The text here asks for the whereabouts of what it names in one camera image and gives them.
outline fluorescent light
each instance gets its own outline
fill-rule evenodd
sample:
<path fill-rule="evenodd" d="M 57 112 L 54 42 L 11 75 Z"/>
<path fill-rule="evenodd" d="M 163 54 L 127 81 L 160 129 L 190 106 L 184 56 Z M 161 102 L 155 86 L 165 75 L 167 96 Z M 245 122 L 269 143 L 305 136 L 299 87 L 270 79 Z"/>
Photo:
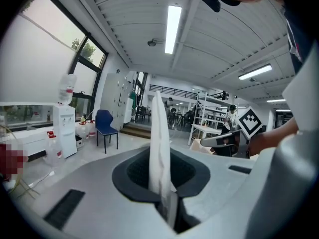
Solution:
<path fill-rule="evenodd" d="M 277 112 L 289 113 L 291 110 L 276 110 Z"/>
<path fill-rule="evenodd" d="M 273 68 L 271 67 L 270 64 L 268 65 L 265 65 L 263 67 L 260 67 L 260 68 L 257 68 L 247 74 L 243 74 L 241 76 L 239 76 L 239 80 L 245 80 L 245 79 L 248 79 L 248 78 L 251 78 L 253 76 L 256 76 L 258 74 L 262 74 L 262 73 L 265 73 L 265 72 L 268 72 L 270 70 L 272 70 Z"/>
<path fill-rule="evenodd" d="M 267 100 L 268 103 L 274 103 L 274 102 L 284 102 L 286 99 L 277 99 L 277 100 Z"/>
<path fill-rule="evenodd" d="M 168 7 L 165 53 L 173 54 L 180 14 L 181 7 L 172 5 Z"/>

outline tree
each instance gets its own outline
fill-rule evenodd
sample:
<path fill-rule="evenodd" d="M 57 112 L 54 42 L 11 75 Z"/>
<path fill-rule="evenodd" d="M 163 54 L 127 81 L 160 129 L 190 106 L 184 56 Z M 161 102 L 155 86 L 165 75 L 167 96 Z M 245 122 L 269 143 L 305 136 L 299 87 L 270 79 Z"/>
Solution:
<path fill-rule="evenodd" d="M 78 38 L 75 38 L 75 40 L 72 42 L 71 48 L 77 50 L 79 45 L 80 40 Z M 96 47 L 94 45 L 90 45 L 87 41 L 81 51 L 81 56 L 93 63 L 93 59 L 91 58 L 91 56 L 93 55 L 95 50 Z"/>
<path fill-rule="evenodd" d="M 34 1 L 34 0 L 29 0 L 29 1 L 25 4 L 25 6 L 22 8 L 21 12 L 23 13 L 23 12 L 27 11 L 33 1 Z"/>

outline staircase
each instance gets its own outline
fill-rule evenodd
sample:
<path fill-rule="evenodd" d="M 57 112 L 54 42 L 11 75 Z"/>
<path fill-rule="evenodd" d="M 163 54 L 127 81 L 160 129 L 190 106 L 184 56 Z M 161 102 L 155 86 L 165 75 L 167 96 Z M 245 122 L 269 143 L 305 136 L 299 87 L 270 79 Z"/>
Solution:
<path fill-rule="evenodd" d="M 129 122 L 124 125 L 124 128 L 120 130 L 120 133 L 129 134 L 141 138 L 151 138 L 151 127 L 141 124 Z"/>

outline blue chair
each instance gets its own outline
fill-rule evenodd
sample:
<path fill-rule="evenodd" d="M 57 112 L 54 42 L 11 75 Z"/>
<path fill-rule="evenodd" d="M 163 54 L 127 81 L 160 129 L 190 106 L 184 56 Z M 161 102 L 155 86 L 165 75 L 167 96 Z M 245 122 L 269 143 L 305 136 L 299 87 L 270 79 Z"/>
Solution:
<path fill-rule="evenodd" d="M 106 154 L 105 137 L 107 135 L 110 136 L 110 142 L 111 142 L 111 135 L 116 134 L 116 149 L 119 149 L 119 132 L 110 126 L 112 121 L 113 121 L 113 117 L 108 110 L 98 110 L 98 112 L 96 113 L 95 128 L 96 128 L 97 145 L 99 146 L 99 133 L 100 133 L 104 137 L 105 154 Z"/>

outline white paper towel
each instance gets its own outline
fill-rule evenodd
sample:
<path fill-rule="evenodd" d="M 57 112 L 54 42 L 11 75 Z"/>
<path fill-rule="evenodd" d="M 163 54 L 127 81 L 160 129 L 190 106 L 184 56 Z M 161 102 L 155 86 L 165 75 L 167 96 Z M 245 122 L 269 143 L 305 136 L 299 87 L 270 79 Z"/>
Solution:
<path fill-rule="evenodd" d="M 160 195 L 166 216 L 170 195 L 170 150 L 167 118 L 160 92 L 152 101 L 152 130 L 149 167 L 149 190 Z"/>

